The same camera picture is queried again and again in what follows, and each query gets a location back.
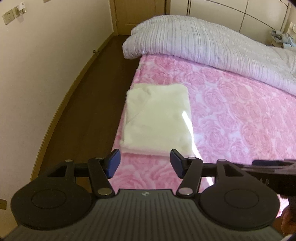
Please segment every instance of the electrical outlet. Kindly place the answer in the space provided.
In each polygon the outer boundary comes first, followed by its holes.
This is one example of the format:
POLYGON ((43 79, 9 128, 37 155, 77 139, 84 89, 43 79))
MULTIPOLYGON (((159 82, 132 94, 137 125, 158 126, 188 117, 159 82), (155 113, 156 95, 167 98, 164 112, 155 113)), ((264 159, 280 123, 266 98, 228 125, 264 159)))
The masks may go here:
POLYGON ((5 24, 9 24, 12 20, 15 19, 14 15, 13 15, 13 10, 9 10, 7 13, 3 14, 3 20, 5 24))
POLYGON ((7 207, 7 201, 0 199, 0 209, 6 210, 6 207, 7 207))

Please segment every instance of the pink bedspread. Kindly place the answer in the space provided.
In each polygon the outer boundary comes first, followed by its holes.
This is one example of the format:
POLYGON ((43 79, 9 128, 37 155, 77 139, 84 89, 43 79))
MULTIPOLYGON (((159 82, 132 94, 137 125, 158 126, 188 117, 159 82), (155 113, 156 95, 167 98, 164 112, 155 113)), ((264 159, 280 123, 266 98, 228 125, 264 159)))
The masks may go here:
MULTIPOLYGON (((204 162, 251 164, 253 159, 296 158, 296 98, 265 83, 167 55, 145 55, 135 83, 188 88, 196 147, 204 162)), ((119 148, 121 118, 113 148, 119 148)), ((174 192, 181 180, 169 158, 125 153, 113 188, 174 192)), ((208 187, 203 179, 200 191, 208 187)), ((287 202, 281 201, 281 210, 287 202)))

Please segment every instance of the wooden baseboard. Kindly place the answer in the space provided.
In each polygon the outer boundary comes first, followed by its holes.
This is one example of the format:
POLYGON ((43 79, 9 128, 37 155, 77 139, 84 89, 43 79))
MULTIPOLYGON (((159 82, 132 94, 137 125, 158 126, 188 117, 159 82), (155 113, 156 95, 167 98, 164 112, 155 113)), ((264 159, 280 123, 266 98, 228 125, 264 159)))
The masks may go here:
POLYGON ((85 75, 85 73, 87 72, 87 70, 89 69, 89 67, 91 66, 91 64, 94 62, 94 60, 96 59, 96 57, 98 56, 98 54, 103 50, 103 48, 107 45, 107 43, 110 41, 110 39, 113 37, 113 33, 104 41, 104 43, 98 48, 98 52, 95 53, 90 60, 86 63, 86 65, 83 67, 83 69, 81 70, 80 74, 78 75, 78 77, 76 78, 76 80, 73 82, 73 84, 71 85, 69 91, 67 92, 67 94, 65 95, 63 101, 61 102, 59 108, 57 109, 57 112, 55 113, 48 129, 47 132, 45 134, 45 137, 43 139, 43 142, 41 144, 41 147, 39 149, 34 167, 33 167, 33 171, 31 174, 31 179, 30 181, 34 180, 35 178, 38 177, 39 174, 39 170, 46 152, 46 149, 48 147, 49 141, 52 137, 52 134, 54 132, 54 129, 64 111, 64 109, 66 108, 72 94, 74 93, 75 89, 77 88, 78 84, 80 83, 80 81, 82 80, 83 76, 85 75))

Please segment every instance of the door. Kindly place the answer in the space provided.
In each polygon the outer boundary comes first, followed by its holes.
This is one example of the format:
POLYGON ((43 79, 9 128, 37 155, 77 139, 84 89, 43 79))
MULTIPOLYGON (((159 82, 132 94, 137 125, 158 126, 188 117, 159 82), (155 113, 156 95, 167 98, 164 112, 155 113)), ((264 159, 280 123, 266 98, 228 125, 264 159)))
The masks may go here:
POLYGON ((131 35, 137 24, 165 14, 165 0, 115 0, 118 33, 131 35))

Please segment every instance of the wooden floor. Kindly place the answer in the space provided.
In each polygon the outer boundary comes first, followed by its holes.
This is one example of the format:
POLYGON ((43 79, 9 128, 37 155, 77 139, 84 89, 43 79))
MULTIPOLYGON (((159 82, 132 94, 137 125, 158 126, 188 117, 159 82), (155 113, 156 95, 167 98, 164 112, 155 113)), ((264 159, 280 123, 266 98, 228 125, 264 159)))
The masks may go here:
POLYGON ((110 153, 139 59, 126 60, 114 36, 72 95, 48 145, 39 173, 66 159, 76 163, 110 153))

